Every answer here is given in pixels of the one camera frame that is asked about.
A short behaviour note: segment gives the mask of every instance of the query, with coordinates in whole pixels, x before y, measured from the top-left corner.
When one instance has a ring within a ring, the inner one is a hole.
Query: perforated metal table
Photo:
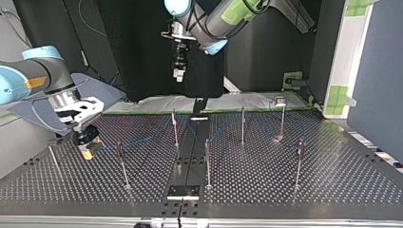
[[[1,216],[194,219],[403,220],[403,177],[315,111],[180,116],[179,150],[170,115],[104,116],[95,123],[106,148],[84,161],[68,142],[56,150],[61,173],[43,153],[0,185]],[[306,141],[296,188],[297,147]],[[205,139],[212,189],[206,189]],[[124,143],[131,189],[125,189],[116,143]],[[200,199],[167,200],[171,185],[198,185]]]

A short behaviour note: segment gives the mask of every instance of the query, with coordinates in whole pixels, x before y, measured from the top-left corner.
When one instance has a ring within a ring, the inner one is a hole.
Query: metal rod
[[[60,178],[63,178],[62,169],[60,169],[60,163],[57,161],[56,155],[54,154],[54,151],[53,151],[53,147],[51,147],[51,145],[50,145],[50,146],[48,146],[48,149],[50,151],[50,155],[53,159],[53,162],[56,165],[56,168],[59,172]]]
[[[305,155],[305,141],[301,138],[299,139],[298,143],[298,168],[297,168],[297,177],[296,177],[296,192],[299,189],[299,174],[300,174],[300,168],[301,168],[301,163]]]
[[[301,158],[298,159],[297,178],[296,178],[296,191],[299,189],[299,173],[301,169]]]
[[[124,162],[122,162],[122,168],[124,169],[124,173],[125,173],[126,188],[130,188],[130,183],[128,182],[128,176],[127,176],[127,171],[125,169],[125,163]]]
[[[118,142],[117,144],[117,153],[118,153],[118,161],[120,162],[122,169],[124,171],[125,175],[125,189],[130,189],[130,182],[128,181],[128,175],[127,175],[127,170],[125,168],[125,154],[122,151],[122,142]]]
[[[284,131],[285,106],[286,106],[286,105],[284,105],[284,106],[282,107],[281,130],[280,130],[280,133],[279,133],[279,135],[280,135],[281,138],[282,138],[282,134],[283,134],[283,131]]]
[[[245,121],[245,108],[244,107],[242,107],[242,145],[244,145],[245,144],[245,123],[246,123],[246,121]]]
[[[207,163],[207,189],[213,188],[211,185],[211,179],[210,179],[210,146],[209,146],[209,141],[208,139],[205,140],[205,161]]]
[[[177,122],[176,122],[176,115],[175,115],[175,109],[172,111],[172,124],[174,125],[174,131],[175,131],[175,145],[178,147],[179,142],[178,142],[178,129],[177,129]]]
[[[59,166],[59,162],[58,162],[57,159],[56,159],[56,155],[54,154],[54,151],[53,151],[53,148],[51,147],[51,145],[48,146],[48,149],[49,149],[49,151],[50,151],[50,155],[51,155],[51,157],[52,157],[52,159],[53,159],[54,164],[59,168],[59,167],[60,167],[60,166]]]

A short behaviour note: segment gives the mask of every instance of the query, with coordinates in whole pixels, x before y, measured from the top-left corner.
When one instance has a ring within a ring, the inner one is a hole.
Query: vertical metal pin
[[[122,142],[117,144],[118,161],[120,162],[125,175],[125,189],[130,189],[130,182],[128,181],[127,170],[125,168],[125,154],[122,151]]]
[[[175,131],[175,145],[176,145],[176,147],[179,147],[179,142],[178,142],[178,129],[177,129],[177,122],[176,122],[175,109],[172,111],[172,124],[174,125],[174,131]]]
[[[205,140],[205,161],[207,163],[207,189],[213,188],[213,185],[211,185],[211,179],[210,179],[210,145],[208,139]]]
[[[59,164],[59,162],[57,161],[56,155],[54,154],[53,147],[51,147],[51,145],[50,145],[50,146],[48,146],[48,149],[49,149],[49,151],[50,151],[50,155],[51,155],[51,157],[52,157],[52,159],[53,159],[53,162],[54,162],[54,164],[56,165],[57,170],[59,171],[60,177],[63,178],[62,170],[60,169],[60,164]]]
[[[245,144],[245,124],[246,124],[246,120],[245,120],[245,108],[242,107],[242,145]]]
[[[51,157],[53,159],[54,164],[56,165],[57,168],[60,168],[59,162],[56,159],[56,155],[54,154],[54,151],[53,151],[53,148],[51,147],[51,145],[48,146],[48,149],[50,151],[50,155],[51,155]]]
[[[298,143],[298,168],[297,168],[297,177],[296,177],[296,191],[299,189],[299,173],[301,168],[301,163],[305,155],[305,141],[301,138]]]
[[[275,105],[276,107],[282,107],[282,113],[281,113],[281,129],[279,132],[279,139],[282,140],[283,138],[283,133],[284,133],[284,122],[285,122],[285,107],[287,106],[287,103],[285,101],[285,98],[282,96],[277,96],[275,97]]]
[[[281,114],[281,130],[279,132],[280,137],[282,138],[282,134],[284,132],[284,119],[285,119],[285,106],[282,107],[282,114]]]

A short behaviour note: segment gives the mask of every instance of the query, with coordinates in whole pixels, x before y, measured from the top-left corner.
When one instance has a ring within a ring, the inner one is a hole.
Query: black curtain
[[[209,12],[219,2],[200,1],[200,4]],[[191,98],[222,95],[224,50],[216,56],[206,56],[193,44],[183,83],[173,78],[172,44],[160,35],[171,19],[163,1],[97,0],[97,4],[130,100],[167,94]]]

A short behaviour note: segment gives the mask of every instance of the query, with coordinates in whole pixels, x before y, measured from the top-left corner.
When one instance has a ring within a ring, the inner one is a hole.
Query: robotic arm
[[[91,160],[95,149],[102,145],[91,122],[104,110],[104,103],[94,97],[81,97],[55,47],[30,49],[23,52],[23,57],[16,63],[0,62],[0,105],[44,91],[59,120],[72,130],[73,141],[84,158]]]
[[[226,46],[233,31],[239,31],[256,15],[266,12],[270,0],[222,0],[210,15],[195,0],[164,0],[164,3],[174,17],[169,38],[176,42],[174,77],[181,82],[187,68],[189,40],[197,40],[205,54],[215,55]]]

